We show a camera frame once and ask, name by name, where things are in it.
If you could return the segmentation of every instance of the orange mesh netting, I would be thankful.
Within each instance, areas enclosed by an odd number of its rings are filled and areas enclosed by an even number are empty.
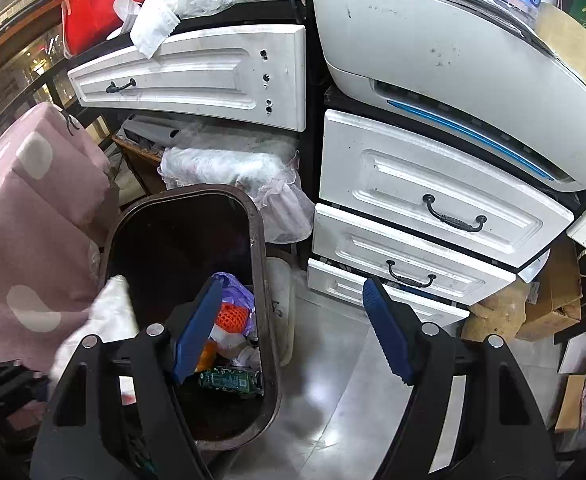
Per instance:
[[[222,303],[222,308],[217,314],[215,324],[228,333],[240,333],[246,327],[249,320],[249,309],[245,306],[237,306],[233,303]]]

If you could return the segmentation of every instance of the blue stripe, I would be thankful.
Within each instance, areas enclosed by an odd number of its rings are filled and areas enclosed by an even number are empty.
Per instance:
[[[513,152],[512,150],[505,148],[504,146],[496,143],[494,140],[491,140],[488,137],[484,137],[483,135],[480,135],[480,134],[474,132],[473,130],[469,130],[468,128],[465,128],[464,126],[461,126],[460,124],[449,121],[448,119],[443,119],[439,116],[436,116],[435,114],[425,112],[424,110],[420,110],[419,108],[415,108],[410,105],[398,103],[396,101],[391,101],[390,99],[387,99],[386,102],[390,105],[393,105],[395,108],[399,108],[400,110],[404,110],[405,112],[408,112],[408,113],[417,115],[419,117],[422,117],[424,119],[428,119],[430,121],[442,124],[443,126],[447,126],[448,128],[451,128],[452,130],[455,130],[456,132],[459,132],[461,134],[465,134],[469,137],[473,137],[473,139],[479,140],[480,142],[487,144],[488,146],[492,147],[493,149],[498,150],[499,152],[502,152],[504,155],[507,155],[510,158],[514,158],[520,164],[522,164],[523,166],[526,166],[529,170],[534,171],[539,176],[543,176],[544,178],[546,178],[548,180],[555,180],[551,175],[546,173],[544,170],[542,170],[541,168],[539,168],[535,164],[532,164],[530,161],[526,160],[521,155],[518,155],[517,153]]]

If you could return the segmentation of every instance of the blue gripper pad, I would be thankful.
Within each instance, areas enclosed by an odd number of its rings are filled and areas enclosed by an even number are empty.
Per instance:
[[[195,372],[199,357],[222,306],[222,284],[218,280],[211,280],[208,290],[203,296],[198,295],[195,301],[198,300],[199,304],[195,306],[195,312],[175,348],[175,366],[172,375],[177,384],[182,384]]]
[[[408,384],[413,384],[414,370],[409,362],[409,345],[406,336],[397,326],[386,298],[380,293],[375,282],[368,278],[362,291],[364,309],[373,325],[377,340],[382,346],[391,372]]]

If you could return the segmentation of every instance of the purple plastic bag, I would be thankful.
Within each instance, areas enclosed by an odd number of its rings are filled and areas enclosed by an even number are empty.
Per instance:
[[[236,306],[245,306],[249,309],[249,319],[242,333],[245,336],[248,336],[250,333],[255,333],[255,297],[252,292],[243,286],[240,280],[228,272],[216,272],[213,276],[222,283],[223,303],[232,303]]]

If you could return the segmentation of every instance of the metal screw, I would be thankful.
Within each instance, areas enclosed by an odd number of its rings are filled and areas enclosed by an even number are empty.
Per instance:
[[[439,334],[439,326],[437,326],[435,323],[424,323],[422,325],[422,332],[426,335],[437,335]]]
[[[87,335],[84,339],[82,339],[82,346],[84,348],[93,348],[97,344],[97,336],[96,335]]]
[[[497,334],[489,335],[489,345],[493,348],[501,348],[504,346],[504,340]]]
[[[160,335],[162,332],[164,332],[164,325],[161,323],[153,323],[146,327],[146,333],[151,337]]]

